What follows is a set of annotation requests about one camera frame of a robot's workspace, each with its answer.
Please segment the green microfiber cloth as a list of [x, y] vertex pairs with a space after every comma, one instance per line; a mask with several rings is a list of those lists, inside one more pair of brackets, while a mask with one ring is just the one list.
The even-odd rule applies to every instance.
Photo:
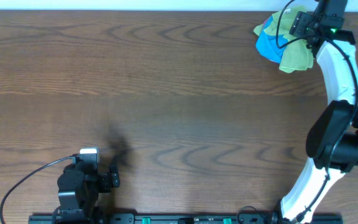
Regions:
[[[290, 34], [291, 25], [295, 20], [295, 16], [299, 11], [306, 11], [304, 6], [296, 6], [285, 10], [284, 12], [276, 12], [273, 17], [273, 24], [265, 29], [268, 35], [275, 34], [276, 45], [287, 44], [287, 42], [295, 39]], [[306, 48], [306, 41], [301, 39], [285, 46], [283, 57], [279, 63], [279, 69], [286, 73], [294, 71], [304, 71], [313, 66], [313, 54], [310, 49]]]

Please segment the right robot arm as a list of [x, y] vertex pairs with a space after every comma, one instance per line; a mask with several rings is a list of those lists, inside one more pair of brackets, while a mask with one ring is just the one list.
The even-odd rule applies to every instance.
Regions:
[[358, 68], [356, 40], [342, 28], [346, 1], [318, 1], [314, 13], [298, 12], [290, 34], [305, 40], [321, 68], [328, 106], [306, 138], [308, 159], [291, 191], [261, 223], [342, 223], [340, 215], [315, 214], [329, 189], [358, 166]]

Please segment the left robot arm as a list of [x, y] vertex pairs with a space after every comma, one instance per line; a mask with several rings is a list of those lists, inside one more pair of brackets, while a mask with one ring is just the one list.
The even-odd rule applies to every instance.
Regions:
[[52, 213], [52, 223], [105, 223], [106, 216], [96, 206], [100, 193], [120, 186], [117, 160], [107, 172], [98, 171], [97, 154], [76, 154], [58, 178], [60, 206]]

